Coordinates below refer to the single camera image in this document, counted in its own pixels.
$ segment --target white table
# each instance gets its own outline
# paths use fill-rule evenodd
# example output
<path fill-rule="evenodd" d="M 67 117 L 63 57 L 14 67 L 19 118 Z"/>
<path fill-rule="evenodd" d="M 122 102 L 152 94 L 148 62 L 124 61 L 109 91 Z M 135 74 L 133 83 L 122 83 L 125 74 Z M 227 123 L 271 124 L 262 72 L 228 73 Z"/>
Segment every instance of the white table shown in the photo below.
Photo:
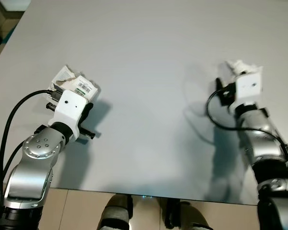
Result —
<path fill-rule="evenodd" d="M 0 56 L 0 141 L 14 105 L 68 64 L 102 89 L 84 123 L 100 135 L 66 147 L 53 187 L 256 204 L 236 133 L 203 116 L 227 59 L 264 67 L 261 105 L 288 142 L 288 1 L 33 0 Z M 17 112 L 6 158 L 46 103 Z"/>

